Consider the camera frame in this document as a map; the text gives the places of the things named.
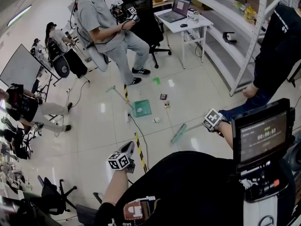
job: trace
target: gray t-shirt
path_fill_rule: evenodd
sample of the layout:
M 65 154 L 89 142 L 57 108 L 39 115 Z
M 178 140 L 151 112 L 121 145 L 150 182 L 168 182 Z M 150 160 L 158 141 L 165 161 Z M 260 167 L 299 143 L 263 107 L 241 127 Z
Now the gray t-shirt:
M 80 26 L 87 32 L 95 28 L 101 30 L 117 25 L 116 19 L 110 13 L 107 4 L 103 0 L 78 0 L 77 19 Z M 99 53 L 104 53 L 116 48 L 123 41 L 125 34 L 123 31 L 119 31 L 113 39 L 112 37 L 95 42 L 105 43 L 96 44 Z

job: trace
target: hand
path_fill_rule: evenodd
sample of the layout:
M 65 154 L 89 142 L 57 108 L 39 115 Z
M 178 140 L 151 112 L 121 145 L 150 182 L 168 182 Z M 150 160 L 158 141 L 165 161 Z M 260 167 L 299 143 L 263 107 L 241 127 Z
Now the hand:
M 257 93 L 258 90 L 259 88 L 254 86 L 254 84 L 252 83 L 243 90 L 243 95 L 247 98 L 252 98 Z
M 133 20 L 125 21 L 124 23 L 122 23 L 121 29 L 130 30 L 135 24 L 136 22 Z

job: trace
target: green object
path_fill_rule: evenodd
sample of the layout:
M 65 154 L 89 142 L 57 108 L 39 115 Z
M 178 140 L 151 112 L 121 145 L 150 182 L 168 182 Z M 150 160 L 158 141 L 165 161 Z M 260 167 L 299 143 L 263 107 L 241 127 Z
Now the green object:
M 186 128 L 187 128 L 187 125 L 184 123 L 180 127 L 180 129 L 177 131 L 177 133 L 175 134 L 174 138 L 171 140 L 172 144 L 176 143 L 180 139 L 181 135 L 185 132 Z
M 155 79 L 153 79 L 152 81 L 155 81 L 155 82 L 157 82 L 157 85 L 160 85 L 161 84 L 161 81 L 160 81 L 160 79 L 157 77 L 157 78 L 155 78 Z
M 132 103 L 132 107 L 134 108 L 133 115 L 134 117 L 142 117 L 145 115 L 151 115 L 151 105 L 149 100 L 140 100 Z

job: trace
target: office chair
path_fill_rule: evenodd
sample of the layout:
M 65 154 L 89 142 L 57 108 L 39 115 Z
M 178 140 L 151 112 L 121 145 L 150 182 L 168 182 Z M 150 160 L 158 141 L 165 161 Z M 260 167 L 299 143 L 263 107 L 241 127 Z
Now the office chair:
M 129 9 L 131 7 L 136 9 L 137 15 L 140 18 L 140 22 L 135 24 L 131 31 L 148 43 L 150 46 L 150 54 L 155 62 L 155 68 L 158 69 L 159 65 L 155 57 L 155 52 L 168 52 L 169 55 L 171 55 L 172 52 L 170 49 L 156 48 L 164 39 L 164 31 L 163 26 L 161 26 L 161 29 L 159 28 L 154 17 L 152 0 L 124 0 L 123 6 L 125 9 Z
M 59 189 L 61 194 L 59 194 L 57 192 L 57 186 L 52 184 L 48 178 L 44 178 L 43 181 L 42 178 L 38 176 L 38 180 L 43 187 L 41 197 L 31 198 L 30 201 L 40 208 L 44 213 L 59 215 L 65 211 L 70 212 L 70 210 L 66 208 L 66 203 L 76 209 L 75 206 L 67 199 L 67 196 L 73 190 L 77 189 L 76 186 L 64 193 L 62 186 L 63 179 L 60 179 Z

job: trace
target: monitor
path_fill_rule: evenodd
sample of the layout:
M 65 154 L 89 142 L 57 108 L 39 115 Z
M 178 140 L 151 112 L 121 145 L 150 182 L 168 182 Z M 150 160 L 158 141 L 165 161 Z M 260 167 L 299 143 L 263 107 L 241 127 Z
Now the monitor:
M 174 0 L 173 11 L 186 17 L 187 16 L 187 11 L 189 9 L 189 5 L 190 5 L 189 1 Z
M 281 99 L 232 118 L 233 153 L 237 172 L 269 160 L 287 150 L 290 104 Z

